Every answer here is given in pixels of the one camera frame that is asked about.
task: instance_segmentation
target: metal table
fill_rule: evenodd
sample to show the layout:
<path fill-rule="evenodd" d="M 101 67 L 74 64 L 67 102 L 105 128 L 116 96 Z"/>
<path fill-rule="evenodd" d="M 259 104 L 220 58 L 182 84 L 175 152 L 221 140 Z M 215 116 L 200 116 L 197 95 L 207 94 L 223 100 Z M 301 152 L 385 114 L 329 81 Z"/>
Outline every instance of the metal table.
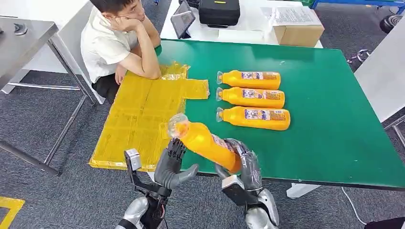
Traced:
<path fill-rule="evenodd" d="M 24 35 L 16 35 L 14 33 L 15 23 L 20 25 L 24 24 L 28 29 L 27 32 Z M 14 85 L 56 90 L 76 90 L 83 92 L 83 96 L 81 97 L 79 104 L 73 111 L 71 117 L 69 118 L 44 162 L 39 161 L 38 159 L 0 139 L 0 148 L 3 148 L 15 156 L 31 163 L 32 165 L 56 176 L 59 174 L 59 172 L 50 167 L 49 163 L 51 162 L 55 152 L 63 141 L 64 136 L 79 113 L 79 110 L 86 98 L 90 99 L 91 104 L 95 104 L 95 102 L 79 81 L 78 77 L 73 73 L 72 69 L 52 41 L 53 35 L 58 32 L 58 28 L 54 22 L 0 18 L 0 28 L 3 30 L 3 33 L 0 33 L 0 89 L 6 85 Z M 16 83 L 12 81 L 17 72 L 24 67 L 24 65 L 26 65 L 45 44 L 51 48 L 55 56 L 68 72 L 68 75 L 72 77 L 76 86 L 36 85 L 28 83 Z"/>

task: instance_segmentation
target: green tabletop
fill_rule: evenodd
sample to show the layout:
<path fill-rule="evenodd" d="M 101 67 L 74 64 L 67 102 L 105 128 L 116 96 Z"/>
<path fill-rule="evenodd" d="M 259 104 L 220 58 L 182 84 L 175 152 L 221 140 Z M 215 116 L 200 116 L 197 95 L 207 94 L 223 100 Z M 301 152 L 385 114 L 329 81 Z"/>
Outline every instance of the green tabletop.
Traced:
<path fill-rule="evenodd" d="M 190 65 L 190 79 L 209 80 L 210 98 L 187 100 L 186 115 L 254 150 L 264 178 L 405 190 L 405 166 L 340 50 L 163 40 L 157 52 L 161 63 Z M 231 70 L 281 73 L 288 130 L 216 122 L 217 107 L 233 106 L 215 100 L 216 74 Z M 193 163 L 202 173 L 215 173 L 212 162 L 187 152 L 182 168 Z"/>

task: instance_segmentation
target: orange juice bottle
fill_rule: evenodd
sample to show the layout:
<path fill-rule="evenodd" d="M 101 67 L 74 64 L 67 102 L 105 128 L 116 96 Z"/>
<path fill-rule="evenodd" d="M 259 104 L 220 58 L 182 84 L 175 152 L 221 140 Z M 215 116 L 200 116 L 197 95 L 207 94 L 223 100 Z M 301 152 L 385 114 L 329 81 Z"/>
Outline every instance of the orange juice bottle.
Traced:
<path fill-rule="evenodd" d="M 284 92 L 276 90 L 249 89 L 233 87 L 231 89 L 216 89 L 216 100 L 225 100 L 231 104 L 252 106 L 283 108 L 286 97 Z"/>
<path fill-rule="evenodd" d="M 270 130 L 287 130 L 290 126 L 290 112 L 284 109 L 235 106 L 224 110 L 218 107 L 216 118 L 218 122 Z"/>
<path fill-rule="evenodd" d="M 246 87 L 277 90 L 280 87 L 280 73 L 276 72 L 218 72 L 217 83 L 226 83 L 232 87 Z"/>
<path fill-rule="evenodd" d="M 231 173 L 240 170 L 239 155 L 224 140 L 211 134 L 204 124 L 192 123 L 186 115 L 180 113 L 170 119 L 168 132 L 171 137 L 179 138 L 189 150 L 221 165 Z"/>

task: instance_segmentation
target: yellow packaging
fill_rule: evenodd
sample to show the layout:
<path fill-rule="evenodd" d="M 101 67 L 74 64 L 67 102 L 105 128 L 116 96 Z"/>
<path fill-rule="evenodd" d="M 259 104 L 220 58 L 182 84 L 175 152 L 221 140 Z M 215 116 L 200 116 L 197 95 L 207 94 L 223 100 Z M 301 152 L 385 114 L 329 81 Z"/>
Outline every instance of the yellow packaging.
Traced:
<path fill-rule="evenodd" d="M 283 108 L 286 97 L 284 92 L 233 87 L 216 90 L 216 100 L 224 100 L 231 104 L 252 107 Z"/>
<path fill-rule="evenodd" d="M 232 87 L 277 90 L 280 87 L 281 77 L 280 73 L 277 72 L 240 72 L 233 70 L 228 73 L 218 72 L 217 83 L 226 83 Z"/>
<path fill-rule="evenodd" d="M 207 99 L 207 80 L 187 79 L 189 66 L 162 65 L 162 77 L 149 80 L 127 72 L 90 158 L 96 168 L 127 169 L 124 150 L 138 150 L 141 171 L 154 171 L 167 147 L 167 122 L 184 112 L 185 99 Z"/>
<path fill-rule="evenodd" d="M 218 107 L 216 117 L 218 122 L 269 130 L 287 130 L 290 125 L 290 112 L 285 109 L 235 106 L 224 110 Z"/>

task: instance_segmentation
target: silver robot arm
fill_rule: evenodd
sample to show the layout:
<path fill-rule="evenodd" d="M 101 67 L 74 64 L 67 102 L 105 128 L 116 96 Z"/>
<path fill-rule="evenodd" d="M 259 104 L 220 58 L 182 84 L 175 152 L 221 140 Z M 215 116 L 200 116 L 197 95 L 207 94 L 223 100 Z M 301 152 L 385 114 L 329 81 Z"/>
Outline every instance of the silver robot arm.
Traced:
<path fill-rule="evenodd" d="M 124 217 L 115 229 L 143 229 L 140 218 L 148 210 L 149 203 L 146 197 L 135 199 L 125 211 Z"/>
<path fill-rule="evenodd" d="M 184 144 L 179 139 L 172 139 L 156 166 L 155 183 L 145 184 L 137 176 L 137 170 L 141 168 L 139 153 L 135 149 L 125 151 L 131 182 L 135 185 L 135 190 L 142 188 L 146 193 L 129 205 L 116 229 L 156 229 L 160 226 L 172 189 L 190 180 L 198 171 L 198 165 L 194 164 L 180 172 L 184 153 Z"/>
<path fill-rule="evenodd" d="M 273 195 L 262 186 L 262 177 L 255 153 L 235 139 L 226 143 L 241 157 L 241 176 L 231 175 L 215 165 L 222 179 L 222 191 L 238 206 L 245 207 L 245 221 L 250 229 L 277 229 L 279 216 Z"/>

